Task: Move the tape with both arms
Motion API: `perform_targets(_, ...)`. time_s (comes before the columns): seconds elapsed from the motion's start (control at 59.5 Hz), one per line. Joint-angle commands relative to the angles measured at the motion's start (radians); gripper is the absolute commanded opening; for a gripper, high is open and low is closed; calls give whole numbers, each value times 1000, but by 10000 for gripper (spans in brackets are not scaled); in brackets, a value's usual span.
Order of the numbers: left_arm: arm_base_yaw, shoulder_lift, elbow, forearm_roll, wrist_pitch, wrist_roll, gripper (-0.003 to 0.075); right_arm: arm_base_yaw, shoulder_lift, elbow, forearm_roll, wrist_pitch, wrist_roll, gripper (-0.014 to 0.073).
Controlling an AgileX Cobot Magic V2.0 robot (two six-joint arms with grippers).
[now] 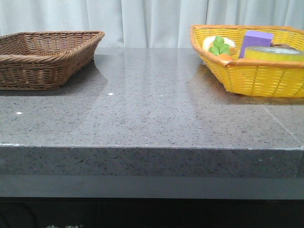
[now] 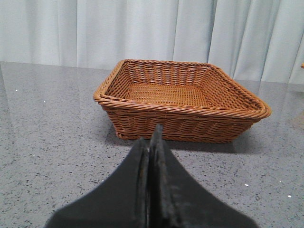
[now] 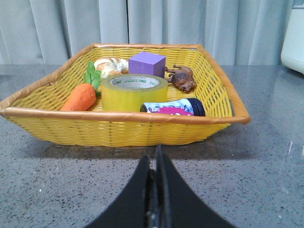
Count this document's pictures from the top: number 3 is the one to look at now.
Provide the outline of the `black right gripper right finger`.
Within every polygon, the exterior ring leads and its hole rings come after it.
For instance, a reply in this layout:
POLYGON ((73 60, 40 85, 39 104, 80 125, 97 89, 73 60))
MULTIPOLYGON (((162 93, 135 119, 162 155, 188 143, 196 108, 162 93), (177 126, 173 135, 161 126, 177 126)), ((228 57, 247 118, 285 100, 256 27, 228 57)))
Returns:
POLYGON ((156 149, 156 177, 162 228, 234 227, 192 191, 160 145, 156 149))

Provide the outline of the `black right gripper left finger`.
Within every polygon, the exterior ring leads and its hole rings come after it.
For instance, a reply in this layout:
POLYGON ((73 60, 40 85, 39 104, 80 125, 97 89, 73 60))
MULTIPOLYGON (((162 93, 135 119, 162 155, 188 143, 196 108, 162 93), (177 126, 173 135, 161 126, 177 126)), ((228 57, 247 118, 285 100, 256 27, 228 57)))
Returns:
POLYGON ((111 205, 88 228, 143 228, 150 160, 143 156, 129 182, 111 205))

